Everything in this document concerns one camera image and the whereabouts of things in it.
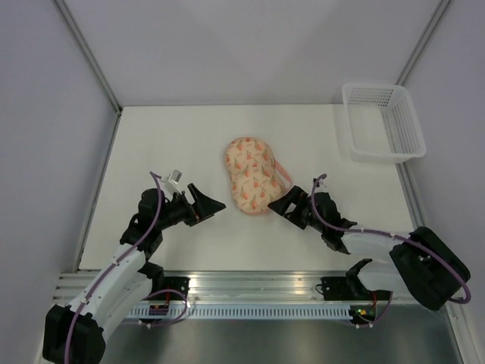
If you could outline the floral mesh laundry bag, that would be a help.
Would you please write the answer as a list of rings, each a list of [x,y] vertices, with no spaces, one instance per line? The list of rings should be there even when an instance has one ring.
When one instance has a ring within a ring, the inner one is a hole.
[[[271,147],[259,138],[236,138],[225,149],[224,161],[233,201],[248,215],[264,214],[269,203],[284,196],[293,185]]]

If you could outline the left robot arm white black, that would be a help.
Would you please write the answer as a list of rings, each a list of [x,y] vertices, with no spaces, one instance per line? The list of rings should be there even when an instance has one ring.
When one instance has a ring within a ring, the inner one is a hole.
[[[165,197],[160,187],[145,190],[108,265],[67,305],[46,314],[42,357],[50,363],[99,363],[106,344],[129,311],[142,300],[164,295],[164,269],[150,261],[162,232],[179,223],[193,227],[225,209],[194,184]]]

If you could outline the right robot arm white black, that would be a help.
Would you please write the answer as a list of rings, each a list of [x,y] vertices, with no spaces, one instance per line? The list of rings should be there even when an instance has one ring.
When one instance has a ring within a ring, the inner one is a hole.
[[[334,252],[363,258],[346,272],[346,291],[362,300],[372,291],[410,295],[437,311],[470,280],[468,267],[428,227],[392,234],[341,216],[329,193],[294,186],[269,209],[295,226],[312,227]]]

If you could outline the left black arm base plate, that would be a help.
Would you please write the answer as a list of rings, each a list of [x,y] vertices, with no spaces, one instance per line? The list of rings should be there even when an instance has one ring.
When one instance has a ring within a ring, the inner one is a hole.
[[[166,277],[163,284],[155,290],[155,292],[163,290],[163,293],[159,293],[156,296],[153,296],[152,298],[150,298],[150,300],[164,301],[166,303],[169,303],[171,301],[183,301],[183,298],[189,292],[189,283],[189,277]],[[183,296],[181,297],[179,294],[174,292],[168,292],[168,290],[176,290],[180,292]]]

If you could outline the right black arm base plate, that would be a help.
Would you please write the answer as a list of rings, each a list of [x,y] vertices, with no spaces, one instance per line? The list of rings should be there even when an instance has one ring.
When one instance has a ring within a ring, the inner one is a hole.
[[[388,300],[390,292],[386,290],[371,291],[359,281],[346,277],[322,277],[320,290],[326,301],[366,301]]]

